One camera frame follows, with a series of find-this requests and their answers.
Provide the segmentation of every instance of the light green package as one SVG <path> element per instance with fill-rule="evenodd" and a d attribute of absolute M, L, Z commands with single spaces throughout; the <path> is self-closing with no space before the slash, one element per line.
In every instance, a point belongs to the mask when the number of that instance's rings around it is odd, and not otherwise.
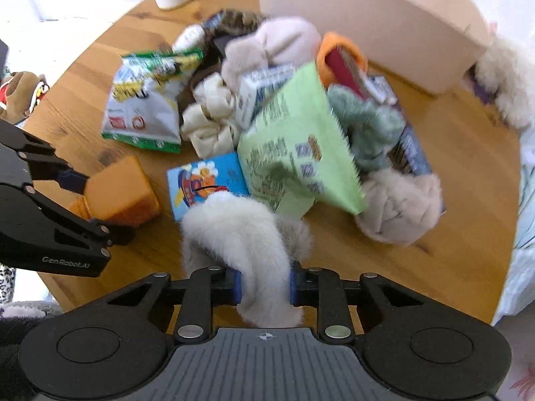
<path fill-rule="evenodd" d="M 122 56 L 106 104 L 102 137 L 142 149 L 180 152 L 177 96 L 202 58 L 197 48 Z"/>
<path fill-rule="evenodd" d="M 364 208 L 348 142 L 309 63 L 264 106 L 237 153 L 251 196 L 278 214 L 302 217 L 315 200 Z"/>

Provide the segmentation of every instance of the blue cartoon box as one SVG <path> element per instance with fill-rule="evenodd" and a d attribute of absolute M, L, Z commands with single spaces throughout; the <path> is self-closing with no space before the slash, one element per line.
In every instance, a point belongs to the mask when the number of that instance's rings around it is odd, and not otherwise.
<path fill-rule="evenodd" d="M 195 204 L 216 191 L 248 196 L 245 178 L 235 152 L 168 170 L 169 195 L 176 221 Z"/>

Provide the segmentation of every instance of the leopard print fabric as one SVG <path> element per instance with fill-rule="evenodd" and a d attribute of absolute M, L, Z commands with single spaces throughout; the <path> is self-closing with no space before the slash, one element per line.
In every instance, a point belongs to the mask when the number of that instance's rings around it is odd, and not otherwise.
<path fill-rule="evenodd" d="M 0 264 L 0 305 L 13 300 L 15 292 L 15 269 Z"/>

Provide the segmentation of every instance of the white scrunchie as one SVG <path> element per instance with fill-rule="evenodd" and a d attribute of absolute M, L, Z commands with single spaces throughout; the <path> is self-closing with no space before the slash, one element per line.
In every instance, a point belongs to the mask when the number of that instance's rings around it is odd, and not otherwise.
<path fill-rule="evenodd" d="M 191 140 L 202 159 L 233 152 L 241 130 L 234 120 L 235 97 L 224 86 L 220 74 L 207 77 L 195 88 L 193 96 L 197 103 L 183 113 L 183 139 Z"/>

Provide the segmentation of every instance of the wood grain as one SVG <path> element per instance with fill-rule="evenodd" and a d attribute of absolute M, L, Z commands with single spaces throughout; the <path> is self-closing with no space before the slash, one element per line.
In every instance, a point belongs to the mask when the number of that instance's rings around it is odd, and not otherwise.
<path fill-rule="evenodd" d="M 220 8 L 258 10 L 258 0 L 194 0 L 184 8 L 161 11 L 146 0 L 91 45 L 29 119 L 26 129 L 48 140 L 77 170 L 91 175 L 124 155 L 135 154 L 150 178 L 163 215 L 143 225 L 135 241 L 111 249 L 100 278 L 42 274 L 59 303 L 72 309 L 157 271 L 183 277 L 181 236 L 173 222 L 166 170 L 196 160 L 189 144 L 180 154 L 142 151 L 103 140 L 103 109 L 120 66 L 120 55 L 157 49 L 182 29 Z M 431 166 L 442 179 L 447 212 L 438 226 L 406 248 L 379 244 L 359 232 L 352 216 L 317 204 L 306 216 L 315 238 L 310 265 L 336 270 L 343 278 L 377 272 L 392 280 L 490 321 L 504 285 L 515 234 L 518 206 L 516 135 L 462 88 L 440 97 L 389 80 L 419 135 Z M 74 196 L 55 183 L 37 188 L 63 206 Z M 313 312 L 307 313 L 312 324 Z M 241 324 L 233 309 L 217 311 L 216 324 Z"/>

